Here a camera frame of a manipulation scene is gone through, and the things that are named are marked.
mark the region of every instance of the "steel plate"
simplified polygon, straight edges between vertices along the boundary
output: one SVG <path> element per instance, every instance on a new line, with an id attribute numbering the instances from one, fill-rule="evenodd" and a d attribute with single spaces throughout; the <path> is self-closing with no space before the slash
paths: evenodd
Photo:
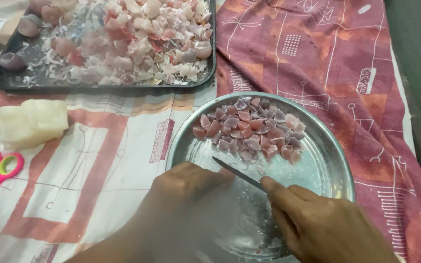
<path id="1" fill-rule="evenodd" d="M 201 141 L 195 138 L 192 128 L 198 125 L 202 114 L 214 112 L 216 107 L 222 105 L 233 105 L 238 98 L 246 96 L 267 98 L 284 113 L 291 113 L 306 124 L 306 137 L 301 140 L 305 149 L 301 161 L 292 165 L 278 154 L 268 162 L 261 154 L 258 160 L 243 162 L 238 154 L 219 151 L 210 139 Z M 256 167 L 261 165 L 266 175 L 285 186 L 297 184 L 319 195 L 354 201 L 352 174 L 334 135 L 307 109 L 277 95 L 238 92 L 219 97 L 200 107 L 178 130 L 168 154 L 167 170 L 183 161 L 190 161 L 205 169 L 218 171 L 220 166 L 212 156 L 257 180 L 262 175 Z M 203 253 L 212 261 L 223 263 L 294 261 L 271 219 L 270 204 L 265 193 L 237 178 L 228 194 L 237 200 L 237 220 L 230 229 L 216 229 L 213 241 L 202 249 Z"/>

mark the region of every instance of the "tray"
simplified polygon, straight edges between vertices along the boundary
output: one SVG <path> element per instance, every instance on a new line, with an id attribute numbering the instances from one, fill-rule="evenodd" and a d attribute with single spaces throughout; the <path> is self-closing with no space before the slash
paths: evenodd
<path id="1" fill-rule="evenodd" d="M 96 85 L 96 84 L 71 84 L 67 81 L 57 81 L 53 83 L 53 80 L 50 77 L 45 76 L 45 71 L 48 67 L 43 68 L 43 66 L 38 66 L 30 70 L 23 70 L 18 72 L 8 71 L 0 65 L 0 89 L 6 92 L 22 92 L 22 93 L 65 93 L 65 92 L 115 92 L 115 91 L 125 91 L 125 90 L 135 90 L 140 88 L 193 88 L 198 87 L 205 82 L 207 82 L 214 75 L 216 69 L 216 46 L 215 46 L 215 0 L 207 0 L 209 3 L 209 10 L 212 13 L 212 16 L 209 20 L 211 24 L 211 29 L 213 33 L 210 39 L 212 45 L 212 54 L 207 58 L 207 68 L 198 74 L 197 82 L 187 82 L 186 85 L 182 84 L 161 84 L 161 85 L 142 85 L 142 84 L 132 84 L 132 85 Z M 24 15 L 33 14 L 30 9 L 27 9 Z M 7 52 L 17 53 L 21 49 L 24 49 L 21 56 L 25 61 L 30 61 L 36 59 L 39 61 L 40 58 L 45 56 L 45 52 L 41 50 L 43 40 L 41 36 L 35 38 L 28 38 L 20 34 L 17 30 L 14 31 L 11 38 L 8 41 L 8 44 L 5 46 L 1 54 Z M 34 83 L 27 83 L 24 81 L 24 77 L 33 78 Z"/>
<path id="2" fill-rule="evenodd" d="M 267 98 L 284 113 L 298 117 L 305 125 L 305 138 L 301 140 L 302 159 L 292 165 L 277 154 L 271 161 L 260 153 L 256 163 L 243 162 L 238 154 L 219 151 L 211 139 L 201 141 L 192 133 L 202 114 L 209 114 L 222 105 L 233 105 L 238 98 L 251 96 Z M 312 113 L 292 100 L 263 92 L 237 92 L 214 99 L 199 109 L 183 123 L 172 142 L 166 169 L 190 161 L 205 169 L 217 172 L 220 166 L 215 156 L 232 165 L 244 174 L 259 180 L 257 165 L 263 166 L 266 175 L 289 186 L 297 184 L 313 192 L 335 198 L 354 201 L 354 182 L 339 142 L 330 130 Z M 270 216 L 270 204 L 266 194 L 254 186 L 236 178 L 228 193 L 227 206 L 235 211 L 235 221 L 230 229 L 216 229 L 212 242 L 201 250 L 213 262 L 293 262 L 294 257 L 286 250 L 284 242 L 277 238 L 278 229 Z"/>

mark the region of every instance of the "knife blade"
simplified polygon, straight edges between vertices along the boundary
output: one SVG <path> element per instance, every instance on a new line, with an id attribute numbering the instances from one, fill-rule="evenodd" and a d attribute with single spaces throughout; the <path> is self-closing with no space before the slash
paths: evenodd
<path id="1" fill-rule="evenodd" d="M 233 168 L 232 166 L 224 163 L 223 161 L 212 157 L 214 159 L 214 161 L 216 161 L 220 166 L 222 166 L 223 168 L 227 169 L 228 171 L 230 171 L 231 173 L 233 173 L 234 175 L 238 176 L 239 178 L 245 180 L 246 182 L 248 182 L 249 184 L 253 185 L 254 187 L 260 189 L 261 191 L 266 192 L 266 190 L 264 190 L 264 188 L 262 187 L 261 183 L 254 180 L 253 178 L 243 174 L 242 172 L 238 171 L 237 169 Z"/>

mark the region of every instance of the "patterned cloth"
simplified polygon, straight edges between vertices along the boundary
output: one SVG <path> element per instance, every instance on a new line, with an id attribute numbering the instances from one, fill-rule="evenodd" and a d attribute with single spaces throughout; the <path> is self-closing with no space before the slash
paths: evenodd
<path id="1" fill-rule="evenodd" d="M 186 118 L 218 95 L 249 89 L 294 99 L 331 128 L 358 203 L 398 254 L 421 262 L 421 171 L 404 141 L 413 146 L 383 6 L 372 1 L 228 0 L 218 12 L 217 81 L 190 91 L 0 91 L 0 107 L 62 99 L 71 124 L 60 140 L 22 151 L 24 170 L 0 187 L 0 262 L 60 263 L 109 236 L 164 172 Z M 0 0 L 0 17 L 26 6 Z"/>
<path id="2" fill-rule="evenodd" d="M 347 155 L 357 203 L 421 262 L 421 169 L 383 1 L 228 0 L 217 21 L 218 95 L 262 90 L 313 112 Z"/>

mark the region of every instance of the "purple wax cup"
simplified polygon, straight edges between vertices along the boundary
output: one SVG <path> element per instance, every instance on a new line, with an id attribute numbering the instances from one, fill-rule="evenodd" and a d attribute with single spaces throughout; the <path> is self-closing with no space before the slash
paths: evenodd
<path id="1" fill-rule="evenodd" d="M 20 70 L 26 67 L 22 57 L 12 52 L 1 55 L 0 65 L 7 70 Z"/>

